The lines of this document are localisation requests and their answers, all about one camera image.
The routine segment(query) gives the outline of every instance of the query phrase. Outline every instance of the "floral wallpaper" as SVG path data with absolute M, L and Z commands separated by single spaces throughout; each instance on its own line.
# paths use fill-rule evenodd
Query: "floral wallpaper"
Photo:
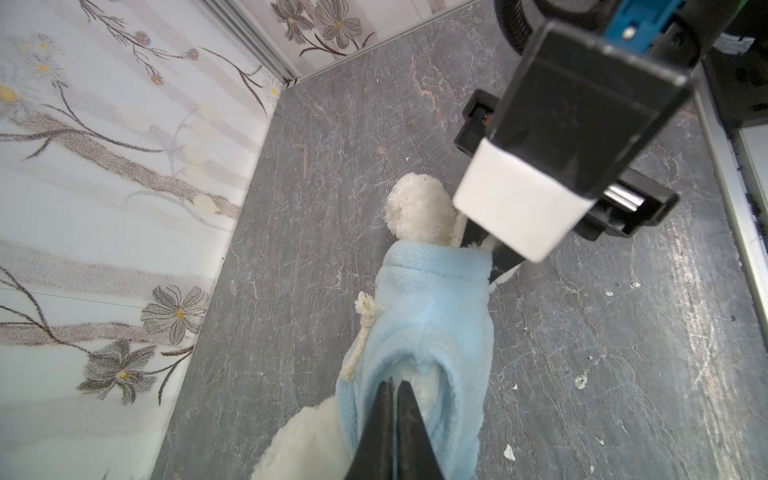
M 233 0 L 301 75 L 468 0 Z
M 282 88 L 194 0 L 0 5 L 0 478 L 150 476 Z

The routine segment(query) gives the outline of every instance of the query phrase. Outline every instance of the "flower stem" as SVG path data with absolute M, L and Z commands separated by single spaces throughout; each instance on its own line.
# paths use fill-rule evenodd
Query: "flower stem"
M 188 346 L 186 349 L 176 350 L 174 352 L 161 352 L 162 356 L 179 356 L 185 353 L 189 353 L 194 349 L 194 345 Z
M 51 129 L 48 131 L 43 131 L 37 134 L 3 134 L 0 133 L 0 141 L 35 141 L 35 140 L 42 140 L 45 139 L 45 142 L 43 142 L 43 145 L 40 146 L 34 153 L 28 155 L 24 158 L 24 160 L 28 160 L 30 158 L 37 157 L 39 154 L 43 153 L 46 148 L 48 148 L 48 145 L 55 140 L 57 137 L 60 137 L 64 134 L 79 134 L 84 135 L 88 137 L 96 137 L 99 140 L 107 141 L 113 145 L 117 145 L 118 147 L 125 147 L 130 148 L 131 150 L 137 150 L 137 151 L 143 151 L 147 152 L 149 154 L 159 154 L 160 152 L 163 152 L 165 150 L 163 149 L 155 149 L 155 148 L 144 148 L 144 147 L 138 147 L 136 145 L 127 144 L 122 141 L 114 140 L 112 138 L 109 138 L 105 135 L 102 135 L 98 133 L 97 131 L 87 127 L 82 120 L 76 115 L 76 113 L 72 110 L 72 108 L 69 106 L 69 102 L 67 102 L 67 98 L 64 95 L 64 88 L 60 82 L 57 82 L 56 87 L 58 88 L 59 94 L 61 95 L 61 101 L 64 103 L 64 106 L 67 108 L 67 110 L 63 110 L 58 107 L 54 107 L 53 105 L 49 104 L 43 104 L 45 107 L 48 107 L 52 110 L 56 110 L 64 115 L 67 116 L 70 120 L 73 120 L 76 124 L 78 124 L 80 127 L 84 128 L 84 130 L 79 130 L 74 127 L 69 127 L 68 125 L 64 124 L 63 128 L 56 128 Z
M 124 47 L 131 46 L 134 58 L 137 62 L 144 66 L 150 78 L 152 78 L 153 75 L 157 75 L 159 78 L 160 73 L 149 63 L 147 56 L 139 53 L 137 48 L 143 51 L 147 51 L 161 60 L 169 60 L 171 58 L 186 58 L 184 55 L 170 54 L 161 48 L 150 48 L 148 47 L 148 43 L 145 45 L 144 43 L 138 41 L 125 29 L 125 20 L 113 15 L 107 15 L 104 10 L 97 7 L 96 4 L 90 0 L 80 0 L 80 8 L 82 8 L 83 12 L 85 12 L 85 16 L 88 17 L 89 22 L 91 20 L 101 22 L 106 27 L 107 32 L 109 32 L 109 34 L 112 35 L 112 38 L 114 38 L 120 45 L 123 45 Z
M 259 66 L 254 73 L 247 74 L 240 67 L 238 67 L 237 65 L 232 63 L 228 58 L 224 57 L 223 55 L 219 55 L 215 51 L 208 50 L 205 47 L 200 47 L 200 48 L 202 48 L 203 50 L 207 51 L 208 53 L 210 53 L 212 55 L 216 55 L 218 58 L 221 58 L 226 63 L 228 63 L 228 64 L 232 65 L 233 67 L 235 67 L 235 70 L 237 70 L 237 74 L 240 76 L 240 80 L 243 81 L 243 84 L 246 86 L 246 88 L 250 91 L 250 93 L 253 95 L 253 97 L 256 98 L 256 101 L 259 102 L 259 105 L 261 105 L 261 108 L 262 108 L 262 110 L 264 110 L 264 114 L 266 115 L 266 108 L 264 107 L 264 103 L 262 103 L 261 98 L 259 97 L 259 95 L 249 85 L 249 83 L 251 83 L 251 84 L 256 85 L 258 88 L 263 88 L 261 85 L 257 84 L 255 81 L 251 80 L 251 78 L 250 78 L 251 75 L 255 75 L 261 69 L 261 66 Z
M 375 31 L 372 31 L 372 32 L 370 32 L 370 33 L 368 34 L 368 36 L 366 37 L 366 39 L 362 41 L 362 47 L 360 47 L 360 48 L 365 48 L 365 47 L 366 47 L 366 44 L 368 43 L 368 40 L 369 40 L 369 39 L 370 39 L 370 38 L 373 36 L 373 34 L 375 34 L 375 33 L 376 33 Z
M 181 357 L 179 360 L 171 363 L 169 366 L 165 367 L 164 369 L 155 370 L 154 372 L 145 372 L 147 375 L 153 375 L 155 373 L 160 373 L 168 370 L 168 373 L 163 379 L 163 382 L 160 384 L 160 389 L 157 391 L 157 406 L 160 406 L 163 404 L 163 390 L 165 389 L 165 385 L 168 383 L 168 379 L 170 379 L 170 375 L 174 372 L 174 370 L 176 369 L 176 367 L 179 366 L 180 363 L 182 363 L 188 356 L 192 355 L 193 348 L 194 348 L 194 345 L 186 349 L 183 349 L 183 350 L 188 350 L 188 352 L 184 354 L 184 356 Z M 178 352 L 165 352 L 165 353 L 161 353 L 161 355 L 173 355 L 173 354 L 178 354 Z
M 82 352 L 87 353 L 88 355 L 91 355 L 91 352 L 89 350 L 86 350 L 86 349 L 84 349 L 83 347 L 81 347 L 79 345 L 75 345 L 74 343 L 65 342 L 64 340 L 57 338 L 56 335 L 54 335 L 53 332 L 51 331 L 51 327 L 48 326 L 48 322 L 45 320 L 45 315 L 43 315 L 43 310 L 42 310 L 42 308 L 40 308 L 40 304 L 35 299 L 35 297 L 29 292 L 29 290 L 25 289 L 18 282 L 18 280 L 16 280 L 16 277 L 11 275 L 11 272 L 7 271 L 3 266 L 0 266 L 0 270 L 11 280 L 10 283 L 13 286 L 13 288 L 15 290 L 17 290 L 18 292 L 24 293 L 26 295 L 27 299 L 32 303 L 32 305 L 35 306 L 35 310 L 37 311 L 37 314 L 38 314 L 38 319 L 35 320 L 31 316 L 27 315 L 26 313 L 22 313 L 22 312 L 19 312 L 18 310 L 14 310 L 12 308 L 8 308 L 5 305 L 0 305 L 0 310 L 5 310 L 7 312 L 14 313 L 15 315 L 18 315 L 21 318 L 27 320 L 27 322 L 29 322 L 30 324 L 32 324 L 34 326 L 37 326 L 40 330 L 45 332 L 46 335 L 51 337 L 51 340 L 53 340 L 54 342 L 58 343 L 59 345 L 71 346 L 71 347 L 74 347 L 74 348 L 76 348 L 78 350 L 81 350 Z
M 316 50 L 322 50 L 322 51 L 324 51 L 326 53 L 330 53 L 331 55 L 340 55 L 342 57 L 346 57 L 346 53 L 342 53 L 340 51 L 334 50 L 333 48 L 329 47 L 324 41 L 320 40 L 320 37 L 317 36 L 317 33 L 315 34 L 315 38 L 320 43 L 320 45 L 322 45 L 322 47 L 319 46 L 318 44 L 313 43 L 311 40 L 309 40 L 306 37 L 306 35 L 304 35 L 303 31 L 299 31 L 299 33 L 301 34 L 302 38 L 304 40 L 306 40 L 306 43 L 312 45 L 312 48 L 306 48 L 301 53 L 304 53 L 305 51 L 311 51 L 311 50 L 315 50 L 316 49 Z

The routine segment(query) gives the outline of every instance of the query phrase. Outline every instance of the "metal rod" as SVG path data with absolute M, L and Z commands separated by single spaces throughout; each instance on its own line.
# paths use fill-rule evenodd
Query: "metal rod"
M 608 188 L 605 189 L 605 192 L 603 192 L 603 195 L 630 212 L 636 212 L 637 209 L 640 208 L 640 205 L 645 201 L 645 198 L 632 190 L 622 187 L 620 184 L 609 185 Z

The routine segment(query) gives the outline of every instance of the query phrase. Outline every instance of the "light blue fleece outfit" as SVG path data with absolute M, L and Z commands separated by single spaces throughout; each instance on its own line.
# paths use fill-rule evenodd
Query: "light blue fleece outfit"
M 336 381 L 341 427 L 352 452 L 379 383 L 405 377 L 414 384 L 443 476 L 474 476 L 493 355 L 491 264 L 490 253 L 469 248 L 399 241 L 389 249 L 376 277 L 375 301 L 384 311 L 352 382 Z

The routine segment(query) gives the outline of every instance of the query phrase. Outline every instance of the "gray flower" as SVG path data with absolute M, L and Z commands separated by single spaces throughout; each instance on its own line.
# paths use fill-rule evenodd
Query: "gray flower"
M 336 43 L 342 50 L 349 47 L 351 38 L 362 35 L 360 19 L 347 18 L 348 13 L 349 5 L 346 0 L 317 0 L 317 18 L 327 25 L 323 30 L 323 37 L 326 40 L 333 40 L 335 37 Z
M 299 0 L 277 0 L 276 4 L 270 3 L 270 5 L 277 15 L 277 21 L 285 22 L 288 25 L 286 32 L 288 41 L 296 40 L 299 45 L 304 43 L 304 36 L 301 35 L 301 31 L 315 28 L 315 25 L 312 25 L 307 17 L 301 15 L 301 12 L 304 11 L 304 5 Z
M 149 333 L 168 332 L 168 339 L 174 345 L 181 343 L 187 330 L 200 333 L 208 301 L 203 290 L 194 287 L 182 300 L 178 286 L 165 289 L 157 286 L 152 296 L 157 303 L 141 310 L 141 321 Z
M 78 390 L 95 393 L 103 400 L 117 385 L 123 390 L 123 403 L 133 403 L 137 392 L 146 392 L 154 384 L 155 378 L 141 369 L 147 365 L 156 348 L 152 345 L 131 353 L 128 341 L 120 339 L 91 353 L 84 370 L 86 380 L 78 386 Z

